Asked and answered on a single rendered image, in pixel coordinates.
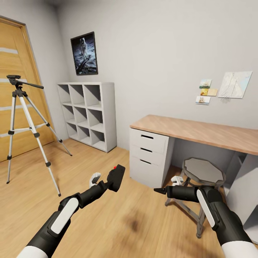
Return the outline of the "digital camera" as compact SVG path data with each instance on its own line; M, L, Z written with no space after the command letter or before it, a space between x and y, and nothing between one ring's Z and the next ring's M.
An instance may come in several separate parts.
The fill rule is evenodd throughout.
M117 192L119 190L124 172L125 172L125 167L119 164L109 172L109 175L107 176L107 181L114 182L108 187L109 190L112 190L114 192Z

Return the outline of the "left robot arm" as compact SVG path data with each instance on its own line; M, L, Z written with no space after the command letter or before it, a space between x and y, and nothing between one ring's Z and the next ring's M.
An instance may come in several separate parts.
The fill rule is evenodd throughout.
M71 216L79 208L100 198L113 181L100 181L101 173L93 174L90 179L90 189L83 193L76 193L60 202L58 211L55 211L45 222L32 240L25 246L17 258L51 258L71 223Z

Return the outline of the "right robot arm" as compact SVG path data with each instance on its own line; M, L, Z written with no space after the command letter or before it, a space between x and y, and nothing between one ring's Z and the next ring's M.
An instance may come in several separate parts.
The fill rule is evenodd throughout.
M154 188L155 192L168 198L200 203L216 232L225 258L258 258L258 249L244 231L241 219L223 202L221 193L212 185L182 186L182 177L174 176L174 184L165 188Z

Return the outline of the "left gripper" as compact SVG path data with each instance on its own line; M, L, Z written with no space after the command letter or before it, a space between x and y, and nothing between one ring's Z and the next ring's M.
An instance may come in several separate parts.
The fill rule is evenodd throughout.
M110 182L104 183L104 181L102 180L98 183L98 185L93 186L92 188L86 190L91 197L90 203L100 198L112 183L114 182L110 181Z

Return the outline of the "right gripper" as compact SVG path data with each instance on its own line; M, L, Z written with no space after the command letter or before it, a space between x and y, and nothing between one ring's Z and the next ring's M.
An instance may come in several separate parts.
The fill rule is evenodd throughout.
M154 188L154 191L164 195L167 193L168 198L175 198L178 200L189 201L186 198L186 194L185 194L186 187L188 186L182 186L182 185L166 186L165 188Z

